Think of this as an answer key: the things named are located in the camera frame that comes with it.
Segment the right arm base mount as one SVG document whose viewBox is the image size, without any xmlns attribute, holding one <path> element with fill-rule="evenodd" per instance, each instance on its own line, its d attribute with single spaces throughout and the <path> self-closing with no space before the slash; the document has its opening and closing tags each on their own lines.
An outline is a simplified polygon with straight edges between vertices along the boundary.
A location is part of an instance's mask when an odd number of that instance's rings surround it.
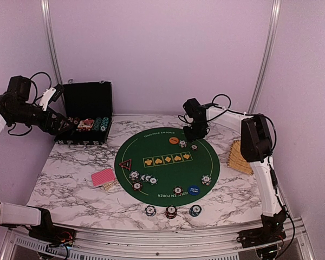
<svg viewBox="0 0 325 260">
<path fill-rule="evenodd" d="M 285 239 L 287 236 L 284 229 L 277 231 L 264 231 L 263 227 L 255 229 L 244 230 L 238 233 L 236 241 L 241 243 L 242 248 L 250 248 L 252 246 L 259 246 L 268 243 L 273 243 Z"/>
</svg>

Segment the blue white chip stack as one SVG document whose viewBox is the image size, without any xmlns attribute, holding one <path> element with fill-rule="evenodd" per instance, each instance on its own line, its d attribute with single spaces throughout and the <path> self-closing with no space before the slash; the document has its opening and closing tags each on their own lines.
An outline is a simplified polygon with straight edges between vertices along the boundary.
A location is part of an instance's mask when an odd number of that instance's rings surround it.
<svg viewBox="0 0 325 260">
<path fill-rule="evenodd" d="M 145 208 L 145 214 L 149 217 L 151 216 L 154 216 L 156 214 L 156 209 L 154 206 L 152 205 L 148 205 L 146 208 Z"/>
</svg>

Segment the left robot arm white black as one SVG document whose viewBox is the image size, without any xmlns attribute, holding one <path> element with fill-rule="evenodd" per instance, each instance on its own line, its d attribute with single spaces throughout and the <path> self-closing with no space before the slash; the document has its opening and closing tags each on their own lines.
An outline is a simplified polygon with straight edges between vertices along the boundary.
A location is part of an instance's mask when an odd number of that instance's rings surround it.
<svg viewBox="0 0 325 260">
<path fill-rule="evenodd" d="M 38 176 L 54 146 L 54 137 L 39 128 L 25 136 L 0 133 L 0 223 L 37 225 L 37 233 L 46 241 L 57 237 L 56 226 L 41 221 L 39 209 L 27 207 Z"/>
</svg>

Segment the teal black chip stack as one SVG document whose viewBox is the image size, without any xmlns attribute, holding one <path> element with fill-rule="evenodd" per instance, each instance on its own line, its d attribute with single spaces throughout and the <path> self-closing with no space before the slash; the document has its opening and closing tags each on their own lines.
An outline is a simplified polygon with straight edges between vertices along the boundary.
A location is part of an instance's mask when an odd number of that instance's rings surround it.
<svg viewBox="0 0 325 260">
<path fill-rule="evenodd" d="M 202 207 L 200 205 L 192 205 L 189 209 L 189 214 L 192 217 L 197 217 L 202 212 Z"/>
</svg>

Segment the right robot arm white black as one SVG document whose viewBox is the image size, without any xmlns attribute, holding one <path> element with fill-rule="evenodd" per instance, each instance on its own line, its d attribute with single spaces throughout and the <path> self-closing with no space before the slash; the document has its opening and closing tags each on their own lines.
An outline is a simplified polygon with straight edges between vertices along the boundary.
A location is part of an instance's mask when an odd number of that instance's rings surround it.
<svg viewBox="0 0 325 260">
<path fill-rule="evenodd" d="M 192 119 L 183 128 L 188 141 L 202 139 L 208 134 L 208 123 L 230 128 L 240 134 L 240 153 L 250 164 L 262 201 L 262 227 L 255 238 L 270 242 L 283 229 L 287 213 L 278 192 L 278 180 L 273 167 L 272 154 L 276 140 L 272 140 L 268 122 L 263 114 L 246 114 L 216 106 L 215 103 L 200 105 L 195 100 L 183 104 L 186 115 Z"/>
</svg>

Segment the teal chips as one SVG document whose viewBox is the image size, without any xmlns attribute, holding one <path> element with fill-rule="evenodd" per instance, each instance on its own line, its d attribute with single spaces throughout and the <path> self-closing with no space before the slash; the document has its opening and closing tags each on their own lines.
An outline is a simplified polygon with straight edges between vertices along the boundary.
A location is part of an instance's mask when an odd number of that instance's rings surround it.
<svg viewBox="0 0 325 260">
<path fill-rule="evenodd" d="M 140 180 L 146 183 L 150 183 L 151 185 L 156 185 L 158 183 L 158 179 L 149 174 L 141 175 Z"/>
</svg>

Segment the black red triangle dealer button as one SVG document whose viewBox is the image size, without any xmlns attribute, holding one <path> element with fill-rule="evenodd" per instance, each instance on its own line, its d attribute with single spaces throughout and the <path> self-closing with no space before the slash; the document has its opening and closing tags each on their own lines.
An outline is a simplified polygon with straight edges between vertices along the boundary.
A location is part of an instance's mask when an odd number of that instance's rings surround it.
<svg viewBox="0 0 325 260">
<path fill-rule="evenodd" d="M 131 168 L 132 168 L 132 160 L 131 159 L 128 159 L 128 160 L 125 160 L 123 162 L 120 162 L 119 163 L 119 166 L 121 168 L 123 168 L 123 169 L 126 169 L 126 170 L 130 171 Z"/>
</svg>

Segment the brown black chip stack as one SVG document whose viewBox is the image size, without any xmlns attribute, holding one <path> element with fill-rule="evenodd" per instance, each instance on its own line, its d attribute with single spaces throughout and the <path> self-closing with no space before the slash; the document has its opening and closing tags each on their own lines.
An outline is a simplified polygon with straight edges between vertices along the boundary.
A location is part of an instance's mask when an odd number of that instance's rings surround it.
<svg viewBox="0 0 325 260">
<path fill-rule="evenodd" d="M 173 219 L 177 216 L 177 208 L 175 206 L 168 206 L 165 210 L 165 216 L 168 219 Z"/>
</svg>

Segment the blue small blind button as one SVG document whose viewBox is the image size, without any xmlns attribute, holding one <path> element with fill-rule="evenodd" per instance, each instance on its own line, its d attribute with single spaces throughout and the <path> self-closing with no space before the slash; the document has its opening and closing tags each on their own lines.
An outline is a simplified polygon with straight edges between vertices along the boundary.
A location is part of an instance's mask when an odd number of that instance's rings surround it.
<svg viewBox="0 0 325 260">
<path fill-rule="evenodd" d="M 200 194 L 200 187 L 197 185 L 192 185 L 188 188 L 188 193 L 192 196 L 197 196 Z"/>
</svg>

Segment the orange big blind button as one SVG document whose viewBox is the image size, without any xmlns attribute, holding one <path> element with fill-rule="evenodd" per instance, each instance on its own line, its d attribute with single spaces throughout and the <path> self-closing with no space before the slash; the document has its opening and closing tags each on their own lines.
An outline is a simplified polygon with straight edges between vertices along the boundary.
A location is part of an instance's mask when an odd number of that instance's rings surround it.
<svg viewBox="0 0 325 260">
<path fill-rule="evenodd" d="M 173 136 L 173 137 L 169 138 L 169 142 L 171 144 L 175 145 L 175 144 L 178 144 L 179 143 L 179 139 L 177 137 L 174 137 Z"/>
</svg>

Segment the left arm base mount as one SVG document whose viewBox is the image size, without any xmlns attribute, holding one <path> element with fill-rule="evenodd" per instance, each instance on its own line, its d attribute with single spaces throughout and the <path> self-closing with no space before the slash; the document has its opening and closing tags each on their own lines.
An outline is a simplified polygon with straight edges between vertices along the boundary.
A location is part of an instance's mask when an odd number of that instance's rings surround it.
<svg viewBox="0 0 325 260">
<path fill-rule="evenodd" d="M 32 226 L 29 230 L 29 236 L 38 240 L 48 242 L 52 247 L 72 246 L 76 231 L 66 227 L 55 226 L 52 230 Z"/>
</svg>

